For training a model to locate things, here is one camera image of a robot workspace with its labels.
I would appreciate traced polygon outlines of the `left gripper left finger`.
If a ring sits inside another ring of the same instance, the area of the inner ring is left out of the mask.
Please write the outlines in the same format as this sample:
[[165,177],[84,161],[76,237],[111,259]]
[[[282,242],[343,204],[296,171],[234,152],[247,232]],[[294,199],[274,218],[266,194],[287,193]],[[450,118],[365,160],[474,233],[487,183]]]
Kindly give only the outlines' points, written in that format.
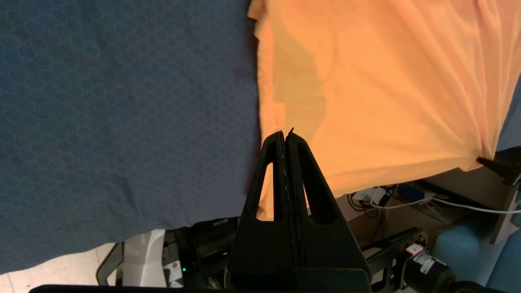
[[[270,164],[274,220],[262,221],[257,211]],[[284,134],[278,131],[266,137],[259,154],[225,268],[226,289],[285,289],[283,274],[297,265],[290,189]]]

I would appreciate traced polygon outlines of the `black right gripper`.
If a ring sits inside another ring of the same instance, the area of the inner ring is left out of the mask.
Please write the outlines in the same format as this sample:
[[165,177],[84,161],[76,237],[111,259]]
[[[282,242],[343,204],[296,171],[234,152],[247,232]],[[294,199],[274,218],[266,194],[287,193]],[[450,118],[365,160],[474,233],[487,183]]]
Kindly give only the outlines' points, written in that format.
[[496,152],[495,161],[479,157],[477,162],[501,176],[506,185],[515,185],[521,171],[521,147]]

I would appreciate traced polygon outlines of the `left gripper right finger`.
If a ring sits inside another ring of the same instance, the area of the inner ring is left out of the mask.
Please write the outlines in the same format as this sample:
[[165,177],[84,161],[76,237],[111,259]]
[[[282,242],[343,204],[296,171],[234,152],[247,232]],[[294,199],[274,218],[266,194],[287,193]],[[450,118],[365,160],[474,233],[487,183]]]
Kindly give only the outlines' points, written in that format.
[[372,272],[347,225],[308,143],[290,131],[285,139],[299,292],[370,292]]

